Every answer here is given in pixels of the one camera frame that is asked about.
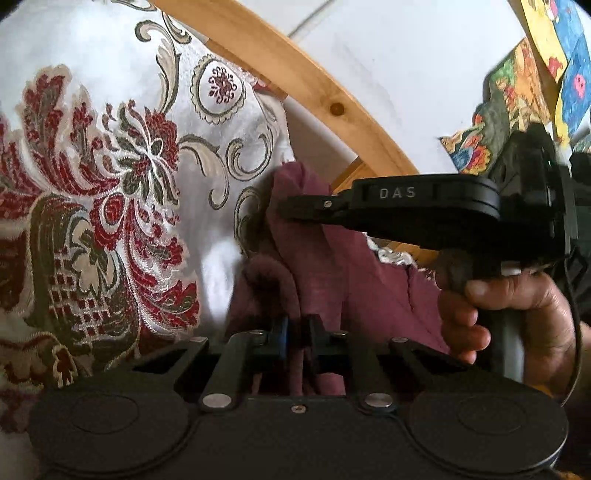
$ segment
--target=white wall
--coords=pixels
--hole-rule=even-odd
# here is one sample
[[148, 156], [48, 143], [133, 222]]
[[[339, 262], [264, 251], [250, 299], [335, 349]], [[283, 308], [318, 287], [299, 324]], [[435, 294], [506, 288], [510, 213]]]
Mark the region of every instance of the white wall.
[[[438, 137], [472, 124], [486, 75], [525, 36], [503, 0], [241, 1], [355, 95], [421, 173], [455, 171]], [[582, 15], [591, 39], [591, 20]], [[333, 137], [329, 147], [316, 146], [307, 112], [293, 102], [285, 109], [295, 118], [296, 156], [311, 158], [325, 178], [355, 158]]]

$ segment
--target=black cable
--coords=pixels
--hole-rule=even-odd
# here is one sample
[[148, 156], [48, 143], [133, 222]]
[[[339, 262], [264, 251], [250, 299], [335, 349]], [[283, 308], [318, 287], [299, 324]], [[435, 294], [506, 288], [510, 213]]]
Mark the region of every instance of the black cable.
[[565, 258], [562, 262], [563, 270], [564, 270], [564, 282], [566, 284], [566, 299], [570, 305], [570, 311], [573, 316], [573, 326], [574, 326], [574, 368], [573, 373], [570, 376], [569, 385], [566, 390], [566, 396], [563, 398], [562, 402], [560, 403], [561, 406], [568, 402], [569, 398], [573, 394], [574, 389], [577, 386], [577, 382], [581, 375], [581, 369], [583, 366], [583, 337], [581, 334], [581, 317], [579, 315], [579, 308], [577, 306], [577, 302], [574, 298], [573, 292], [573, 285], [570, 281], [569, 277], [569, 268], [568, 263], [569, 259]]

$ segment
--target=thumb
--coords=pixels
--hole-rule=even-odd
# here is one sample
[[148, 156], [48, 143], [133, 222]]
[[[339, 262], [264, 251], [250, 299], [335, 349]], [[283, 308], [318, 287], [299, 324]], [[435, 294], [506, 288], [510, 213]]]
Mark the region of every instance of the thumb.
[[569, 312], [568, 302], [545, 273], [521, 274], [494, 280], [470, 280], [466, 284], [465, 295], [475, 306], [486, 310], [546, 310]]

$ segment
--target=red floral pattern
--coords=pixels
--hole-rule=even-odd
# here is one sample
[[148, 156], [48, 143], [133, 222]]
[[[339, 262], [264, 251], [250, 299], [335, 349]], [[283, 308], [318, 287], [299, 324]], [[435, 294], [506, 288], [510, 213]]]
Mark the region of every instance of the red floral pattern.
[[472, 158], [470, 159], [470, 163], [466, 168], [467, 172], [471, 173], [474, 171], [476, 174], [478, 174], [478, 172], [484, 171], [490, 156], [491, 152], [488, 150], [488, 148], [486, 148], [484, 145], [478, 145], [472, 153]]
[[558, 75], [558, 71], [563, 68], [564, 68], [564, 65], [562, 65], [562, 62], [559, 59], [557, 59], [556, 57], [548, 58], [548, 69], [549, 69], [550, 74], [552, 75], [552, 78], [554, 80], [556, 80], [556, 76]]
[[37, 401], [37, 396], [18, 390], [0, 390], [0, 401], [6, 405], [6, 410], [0, 417], [0, 432], [25, 432], [29, 412]]
[[199, 320], [197, 285], [179, 275], [186, 249], [174, 234], [175, 123], [148, 108], [141, 115], [129, 100], [116, 119], [106, 106], [101, 132], [84, 89], [68, 118], [60, 104], [69, 78], [60, 66], [24, 92], [26, 168], [19, 135], [0, 115], [0, 217], [21, 229], [0, 239], [0, 306], [20, 305], [38, 332], [22, 343], [0, 339], [12, 385], [67, 385], [80, 355], [90, 355], [91, 374], [190, 333]]
[[214, 96], [216, 103], [229, 103], [234, 98], [234, 92], [238, 89], [234, 83], [234, 75], [228, 73], [225, 67], [215, 67], [207, 81], [212, 85], [209, 96]]

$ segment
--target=black device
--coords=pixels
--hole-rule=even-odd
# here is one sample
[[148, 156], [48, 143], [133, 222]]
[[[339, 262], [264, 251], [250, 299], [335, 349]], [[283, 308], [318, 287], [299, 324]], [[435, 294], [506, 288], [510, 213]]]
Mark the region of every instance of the black device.
[[[568, 423], [547, 395], [406, 338], [369, 345], [318, 317], [177, 343], [46, 391], [30, 438], [43, 480], [558, 479]], [[347, 395], [251, 394], [284, 377], [287, 345]]]
[[[551, 265], [568, 257], [577, 238], [569, 168], [556, 163], [542, 125], [511, 135], [488, 177], [439, 174], [355, 180], [336, 196], [296, 196], [280, 204], [286, 219], [342, 225], [370, 236], [466, 252], [469, 265], [452, 278], [463, 294], [467, 280], [520, 268]], [[522, 380], [524, 353], [515, 310], [481, 310], [478, 323], [491, 344], [477, 364]]]
[[[496, 274], [503, 260], [526, 266], [567, 255], [576, 237], [570, 176], [548, 148], [530, 132], [514, 134], [491, 176], [358, 180], [338, 196], [293, 197], [280, 208], [291, 219], [461, 248], [474, 255], [477, 277]], [[566, 415], [506, 378], [506, 365], [519, 361], [507, 315], [486, 320], [497, 342], [485, 369], [406, 338], [370, 345], [326, 332], [314, 316], [227, 344], [180, 342], [46, 391], [29, 427], [47, 467], [41, 478], [558, 478], [551, 467]], [[282, 391], [288, 345], [308, 349], [312, 383], [336, 373], [347, 394], [265, 395]], [[262, 374], [256, 395], [254, 374]]]

